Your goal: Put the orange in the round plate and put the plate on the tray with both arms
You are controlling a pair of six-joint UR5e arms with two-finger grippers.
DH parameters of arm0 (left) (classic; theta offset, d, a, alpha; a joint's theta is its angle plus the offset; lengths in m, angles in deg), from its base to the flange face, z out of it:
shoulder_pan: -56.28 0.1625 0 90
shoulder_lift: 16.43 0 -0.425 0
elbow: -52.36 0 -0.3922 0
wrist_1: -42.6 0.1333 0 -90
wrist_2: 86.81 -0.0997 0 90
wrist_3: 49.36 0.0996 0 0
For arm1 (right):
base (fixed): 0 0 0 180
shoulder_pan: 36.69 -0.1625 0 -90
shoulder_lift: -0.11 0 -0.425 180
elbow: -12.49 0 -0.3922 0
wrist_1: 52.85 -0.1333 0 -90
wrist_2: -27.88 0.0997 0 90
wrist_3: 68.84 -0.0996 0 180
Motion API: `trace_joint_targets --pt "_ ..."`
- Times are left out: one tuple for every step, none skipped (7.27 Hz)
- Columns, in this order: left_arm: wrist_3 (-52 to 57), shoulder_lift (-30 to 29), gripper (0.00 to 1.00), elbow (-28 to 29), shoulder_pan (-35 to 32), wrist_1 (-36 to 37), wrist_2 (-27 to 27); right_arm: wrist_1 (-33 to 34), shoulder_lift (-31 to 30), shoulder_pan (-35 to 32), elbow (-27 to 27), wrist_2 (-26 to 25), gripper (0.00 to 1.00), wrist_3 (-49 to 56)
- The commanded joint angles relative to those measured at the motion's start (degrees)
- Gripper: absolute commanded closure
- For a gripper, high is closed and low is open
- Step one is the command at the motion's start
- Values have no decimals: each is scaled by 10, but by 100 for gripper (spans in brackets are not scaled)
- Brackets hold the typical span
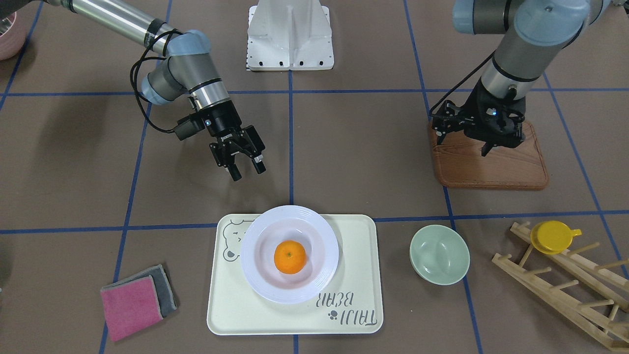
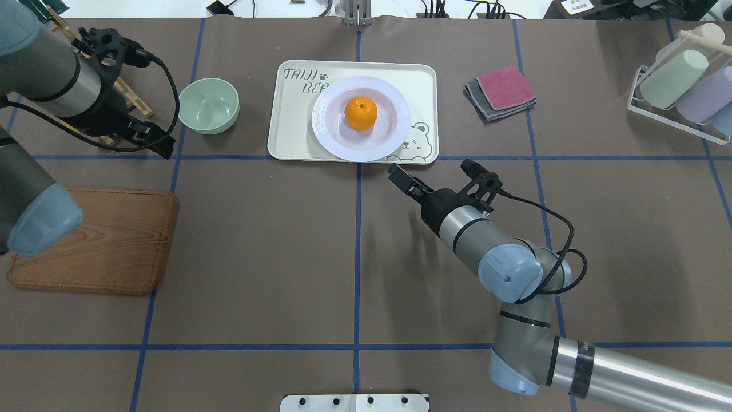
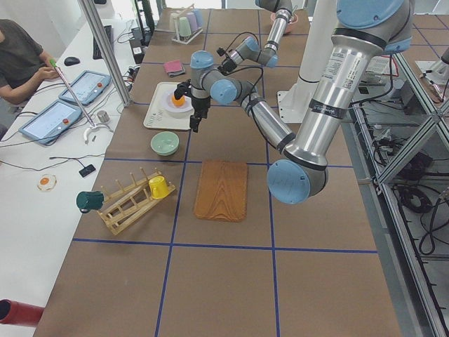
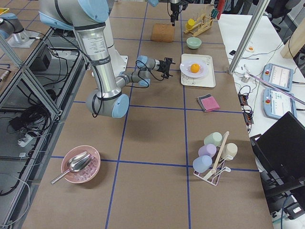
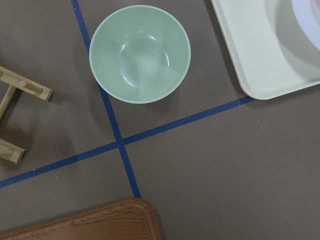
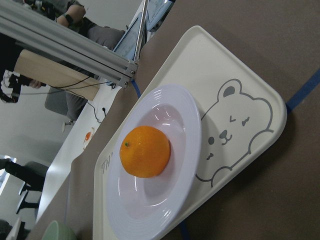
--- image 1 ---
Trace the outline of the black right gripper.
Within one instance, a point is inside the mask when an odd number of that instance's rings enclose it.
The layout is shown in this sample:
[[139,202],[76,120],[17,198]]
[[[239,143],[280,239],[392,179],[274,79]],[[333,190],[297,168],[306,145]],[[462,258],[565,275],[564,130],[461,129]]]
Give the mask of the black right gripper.
[[242,127],[242,121],[233,101],[225,101],[199,111],[206,123],[210,135],[217,139],[210,144],[211,152],[218,166],[227,168],[233,179],[238,181],[242,175],[234,161],[236,154],[244,154],[251,159],[257,174],[266,171],[262,152],[265,150],[260,135],[253,125]]

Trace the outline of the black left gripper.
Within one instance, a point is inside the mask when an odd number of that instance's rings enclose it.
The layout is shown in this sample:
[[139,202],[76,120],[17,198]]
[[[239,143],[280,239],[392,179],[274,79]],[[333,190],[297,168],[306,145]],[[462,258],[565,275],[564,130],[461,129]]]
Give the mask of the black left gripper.
[[507,89],[504,98],[496,98],[481,81],[463,104],[463,116],[473,124],[464,134],[483,141],[481,157],[486,157],[494,147],[516,148],[526,139],[523,133],[526,99],[515,99],[516,87]]

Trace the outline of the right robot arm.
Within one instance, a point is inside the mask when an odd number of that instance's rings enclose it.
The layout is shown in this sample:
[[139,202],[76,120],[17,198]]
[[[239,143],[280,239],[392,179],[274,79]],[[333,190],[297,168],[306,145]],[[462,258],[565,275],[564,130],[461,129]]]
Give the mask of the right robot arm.
[[187,96],[193,112],[162,133],[175,134],[182,141],[200,131],[209,132],[216,140],[209,145],[216,164],[234,181],[242,177],[234,161],[237,154],[248,157],[258,174],[265,172],[265,145],[256,128],[242,127],[204,33],[180,31],[121,0],[52,0],[50,4],[85,16],[144,47],[130,69],[137,103],[166,105]]

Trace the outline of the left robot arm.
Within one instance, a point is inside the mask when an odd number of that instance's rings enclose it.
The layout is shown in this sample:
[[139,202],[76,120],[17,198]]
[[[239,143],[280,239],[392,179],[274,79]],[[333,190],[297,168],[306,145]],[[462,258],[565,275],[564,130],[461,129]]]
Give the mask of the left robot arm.
[[501,34],[467,101],[457,110],[462,130],[492,148],[525,141],[526,94],[562,49],[609,7],[608,0],[457,0],[460,33]]

